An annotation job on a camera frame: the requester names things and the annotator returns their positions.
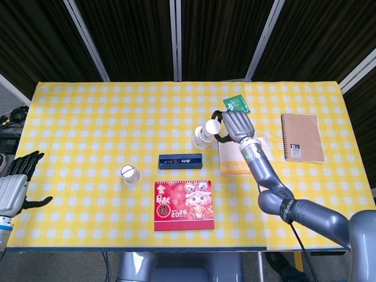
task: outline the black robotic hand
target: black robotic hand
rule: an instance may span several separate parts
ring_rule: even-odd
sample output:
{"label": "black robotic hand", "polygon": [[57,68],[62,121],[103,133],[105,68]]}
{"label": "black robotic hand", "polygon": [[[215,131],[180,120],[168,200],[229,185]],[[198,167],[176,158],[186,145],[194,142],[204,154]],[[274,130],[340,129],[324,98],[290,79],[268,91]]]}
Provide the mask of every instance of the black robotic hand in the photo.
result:
{"label": "black robotic hand", "polygon": [[42,207],[52,200],[51,196],[42,201],[26,200],[28,183],[43,156],[44,153],[35,151],[15,159],[9,165],[5,176],[0,178],[0,216],[12,218],[22,210]]}

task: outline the robotic arm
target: robotic arm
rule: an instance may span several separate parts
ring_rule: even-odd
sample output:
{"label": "robotic arm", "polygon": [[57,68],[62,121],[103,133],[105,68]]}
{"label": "robotic arm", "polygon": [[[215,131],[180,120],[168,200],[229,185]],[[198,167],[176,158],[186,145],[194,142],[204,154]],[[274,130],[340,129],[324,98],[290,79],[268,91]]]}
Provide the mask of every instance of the robotic arm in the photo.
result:
{"label": "robotic arm", "polygon": [[13,230],[12,218],[22,210],[42,207],[52,200],[52,197],[39,202],[26,200],[29,182],[36,164],[43,156],[43,153],[35,151],[15,159],[9,165],[5,177],[0,178],[0,261]]}
{"label": "robotic arm", "polygon": [[229,133],[219,142],[233,140],[240,144],[240,151],[259,186],[265,187],[259,194],[258,205],[263,212],[280,216],[286,223],[296,221],[323,235],[352,252],[353,260],[349,281],[376,281],[376,211],[364,210],[347,220],[337,211],[309,200],[297,200],[282,184],[261,144],[254,139],[254,128],[243,111],[215,111]]}

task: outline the blue box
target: blue box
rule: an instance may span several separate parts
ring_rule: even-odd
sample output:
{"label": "blue box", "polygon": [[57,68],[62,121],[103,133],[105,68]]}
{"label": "blue box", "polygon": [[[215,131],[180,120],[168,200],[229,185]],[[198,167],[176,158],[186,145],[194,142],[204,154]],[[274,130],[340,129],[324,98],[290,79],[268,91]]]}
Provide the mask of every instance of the blue box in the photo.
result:
{"label": "blue box", "polygon": [[159,169],[202,169],[202,154],[159,155]]}

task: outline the black curtain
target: black curtain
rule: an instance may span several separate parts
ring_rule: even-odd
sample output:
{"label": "black curtain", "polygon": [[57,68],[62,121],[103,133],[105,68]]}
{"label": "black curtain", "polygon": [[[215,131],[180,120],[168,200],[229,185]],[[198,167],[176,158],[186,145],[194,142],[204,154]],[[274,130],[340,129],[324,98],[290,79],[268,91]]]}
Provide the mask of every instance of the black curtain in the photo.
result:
{"label": "black curtain", "polygon": [[76,0],[111,81],[173,80],[168,0]]}
{"label": "black curtain", "polygon": [[1,1],[0,34],[0,73],[28,98],[39,81],[101,81],[63,1]]}
{"label": "black curtain", "polygon": [[376,48],[376,1],[287,0],[252,81],[341,82]]}
{"label": "black curtain", "polygon": [[376,188],[376,69],[344,94],[371,188]]}
{"label": "black curtain", "polygon": [[273,0],[183,0],[183,80],[244,78]]}

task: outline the cable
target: cable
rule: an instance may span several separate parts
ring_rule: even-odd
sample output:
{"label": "cable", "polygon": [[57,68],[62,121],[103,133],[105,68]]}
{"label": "cable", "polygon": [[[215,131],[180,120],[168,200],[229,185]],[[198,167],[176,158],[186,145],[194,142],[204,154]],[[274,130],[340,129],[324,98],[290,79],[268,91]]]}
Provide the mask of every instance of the cable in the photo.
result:
{"label": "cable", "polygon": [[106,259],[107,259],[107,272],[108,272],[108,282],[110,282],[110,261],[108,260],[108,252],[106,252]]}
{"label": "cable", "polygon": [[6,252],[7,248],[5,248],[5,250],[2,252],[2,256],[0,258],[0,262],[2,261],[2,259],[4,258],[4,255],[5,255],[5,252]]}
{"label": "cable", "polygon": [[110,282],[110,267],[109,267],[109,263],[108,263],[108,253],[107,252],[102,252],[102,257],[105,261],[105,264],[106,264],[106,278],[105,278],[105,282]]}
{"label": "cable", "polygon": [[0,126],[0,131],[4,131],[10,128],[23,128],[21,125],[8,125],[8,126]]}
{"label": "cable", "polygon": [[6,117],[5,115],[3,115],[3,116],[0,116],[0,125],[3,125],[3,123],[7,123],[7,121],[8,121],[8,117]]}
{"label": "cable", "polygon": [[14,109],[9,115],[9,119],[11,120],[11,123],[23,122],[26,119],[26,115],[28,114],[28,111],[29,111],[29,107],[27,106]]}
{"label": "cable", "polygon": [[293,226],[292,223],[290,223],[290,226],[291,226],[291,228],[293,229],[293,232],[294,232],[294,234],[295,234],[295,237],[296,237],[296,239],[298,240],[299,245],[300,245],[301,249],[303,250],[303,254],[304,254],[304,256],[305,256],[306,259],[307,259],[307,263],[308,263],[308,266],[310,267],[310,270],[311,270],[311,273],[312,273],[312,276],[313,276],[313,280],[314,280],[315,282],[318,282],[318,280],[317,280],[317,276],[316,276],[316,273],[315,273],[315,271],[314,271],[314,269],[313,269],[313,266],[312,266],[312,264],[311,264],[311,260],[310,260],[310,258],[309,258],[309,256],[308,256],[308,254],[307,254],[306,248],[304,248],[303,243],[301,242],[301,240],[300,240],[300,238],[299,238],[299,235],[298,235],[298,233],[296,232],[296,230],[295,230],[295,228],[294,228],[294,226]]}

